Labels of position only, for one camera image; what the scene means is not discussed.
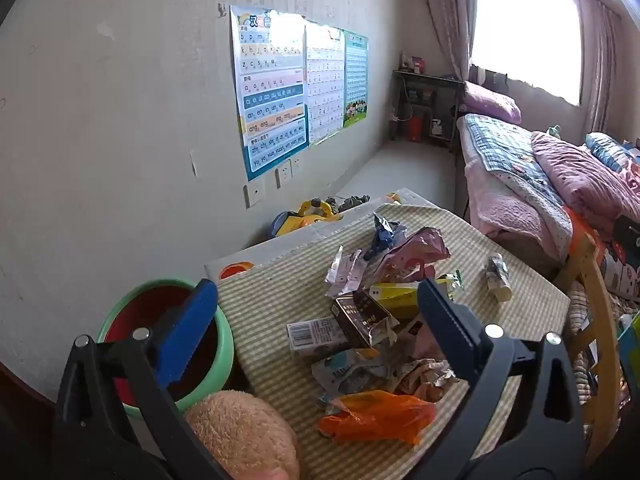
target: window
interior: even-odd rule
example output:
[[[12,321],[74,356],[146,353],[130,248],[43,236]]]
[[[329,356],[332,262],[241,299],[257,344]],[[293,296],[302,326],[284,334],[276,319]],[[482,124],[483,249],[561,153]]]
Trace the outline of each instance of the window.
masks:
[[[580,104],[576,0],[478,0],[471,61]]]

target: barcode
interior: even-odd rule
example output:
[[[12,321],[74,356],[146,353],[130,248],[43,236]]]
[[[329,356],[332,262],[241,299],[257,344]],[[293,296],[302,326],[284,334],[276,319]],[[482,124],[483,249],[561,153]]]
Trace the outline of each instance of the barcode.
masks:
[[[291,325],[289,334],[293,340],[293,346],[306,346],[314,342],[313,337],[311,337],[311,327],[307,323]]]

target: silver screw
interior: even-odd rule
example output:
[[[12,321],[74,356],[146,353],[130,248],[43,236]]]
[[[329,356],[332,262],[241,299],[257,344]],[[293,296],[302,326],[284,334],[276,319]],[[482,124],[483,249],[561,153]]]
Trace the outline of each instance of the silver screw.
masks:
[[[500,339],[504,335],[504,330],[500,325],[487,325],[484,327],[484,333],[492,339]]]
[[[562,342],[562,338],[555,332],[548,332],[546,334],[546,340],[552,345],[559,345]]]
[[[83,346],[87,346],[89,344],[89,336],[87,335],[79,335],[78,337],[76,337],[76,340],[74,341],[74,344],[78,347],[78,348],[82,348]]]
[[[136,341],[144,341],[147,337],[149,337],[149,329],[144,326],[133,331],[133,339]]]

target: poster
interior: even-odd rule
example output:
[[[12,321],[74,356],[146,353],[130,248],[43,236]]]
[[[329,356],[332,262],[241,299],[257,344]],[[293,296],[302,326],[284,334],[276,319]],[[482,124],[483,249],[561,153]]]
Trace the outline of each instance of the poster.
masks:
[[[236,97],[249,180],[308,146],[305,19],[231,7]]]
[[[342,128],[344,114],[344,32],[306,22],[306,104],[309,143]]]
[[[369,40],[365,36],[344,32],[344,127],[367,116],[367,63]]]

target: floor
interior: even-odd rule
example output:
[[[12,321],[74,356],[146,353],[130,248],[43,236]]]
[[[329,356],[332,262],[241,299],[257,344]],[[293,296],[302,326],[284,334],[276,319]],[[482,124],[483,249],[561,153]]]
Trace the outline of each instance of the floor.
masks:
[[[380,148],[337,196],[375,197],[407,187],[437,206],[453,211],[455,181],[455,158],[449,150],[392,140]]]

